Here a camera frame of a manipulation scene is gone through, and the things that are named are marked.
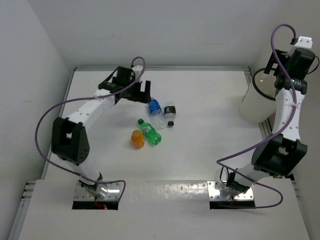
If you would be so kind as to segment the blue-label plastic bottle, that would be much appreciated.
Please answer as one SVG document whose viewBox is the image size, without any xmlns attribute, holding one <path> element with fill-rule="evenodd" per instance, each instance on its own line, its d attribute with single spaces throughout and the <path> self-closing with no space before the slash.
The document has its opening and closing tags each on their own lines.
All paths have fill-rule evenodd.
<svg viewBox="0 0 320 240">
<path fill-rule="evenodd" d="M 162 130 L 165 127 L 163 112 L 160 103 L 155 98 L 151 98 L 148 102 L 148 111 L 152 126 L 157 131 Z"/>
</svg>

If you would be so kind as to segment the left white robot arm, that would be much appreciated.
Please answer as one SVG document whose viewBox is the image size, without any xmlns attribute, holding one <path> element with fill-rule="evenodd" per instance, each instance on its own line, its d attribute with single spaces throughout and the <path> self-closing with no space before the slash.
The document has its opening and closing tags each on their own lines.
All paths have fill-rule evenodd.
<svg viewBox="0 0 320 240">
<path fill-rule="evenodd" d="M 81 187 L 97 200 L 106 199 L 110 183 L 102 183 L 103 176 L 89 158 L 90 144 L 87 131 L 107 109 L 120 99 L 146 103 L 150 100 L 150 82 L 141 91 L 138 79 L 143 66 L 117 67 L 102 81 L 93 97 L 65 118 L 57 117 L 52 126 L 51 151 L 67 162 L 78 175 Z"/>
</svg>

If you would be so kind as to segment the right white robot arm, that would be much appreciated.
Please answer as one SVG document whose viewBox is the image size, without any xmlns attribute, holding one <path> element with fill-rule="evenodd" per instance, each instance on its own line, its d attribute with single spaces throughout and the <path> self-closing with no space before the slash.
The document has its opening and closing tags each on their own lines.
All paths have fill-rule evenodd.
<svg viewBox="0 0 320 240">
<path fill-rule="evenodd" d="M 231 172 L 223 190 L 231 196 L 246 193 L 253 184 L 267 177 L 285 177 L 306 155 L 308 147 L 301 143 L 299 118 L 307 93 L 304 80 L 316 55 L 298 47 L 284 60 L 284 68 L 276 73 L 275 121 L 270 139 L 254 149 L 251 162 Z"/>
</svg>

